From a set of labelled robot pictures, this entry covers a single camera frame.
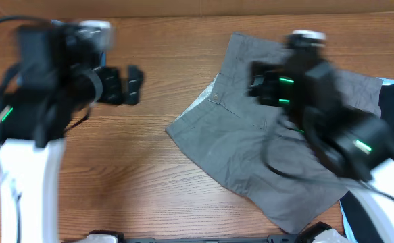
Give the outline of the grey shorts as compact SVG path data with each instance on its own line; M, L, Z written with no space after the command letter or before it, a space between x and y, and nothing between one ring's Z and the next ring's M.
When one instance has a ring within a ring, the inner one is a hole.
M346 189L296 182L271 172L262 161L262 146L267 144L275 167L333 177L281 108L260 105L247 95L251 63L277 64L289 53L280 43L233 34L211 91L203 93L166 131L215 181L249 198L271 222L296 234L338 202Z

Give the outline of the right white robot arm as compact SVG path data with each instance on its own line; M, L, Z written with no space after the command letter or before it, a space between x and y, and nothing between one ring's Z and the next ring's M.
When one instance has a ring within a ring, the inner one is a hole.
M323 178L287 172L262 161L273 173L296 182L348 188L364 206L384 242L394 242L394 135L376 115L348 105L336 69L327 61L254 62L249 94L281 107L318 161L335 175Z

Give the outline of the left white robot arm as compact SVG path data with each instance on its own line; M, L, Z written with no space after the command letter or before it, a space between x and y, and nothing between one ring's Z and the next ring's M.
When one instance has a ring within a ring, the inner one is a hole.
M143 72L103 63L109 34L82 26L21 26L20 60L0 84L3 242L57 242L58 179L74 112L136 105Z

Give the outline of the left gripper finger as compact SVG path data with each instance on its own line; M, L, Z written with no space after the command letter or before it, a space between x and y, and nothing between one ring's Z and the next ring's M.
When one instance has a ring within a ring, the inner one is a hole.
M121 105L123 103L123 92L119 69L116 67L101 67L98 70L98 76L103 86L103 92L98 101L110 105Z
M126 82L126 104L136 105L140 101L140 89L144 74L137 65L128 66L128 79Z

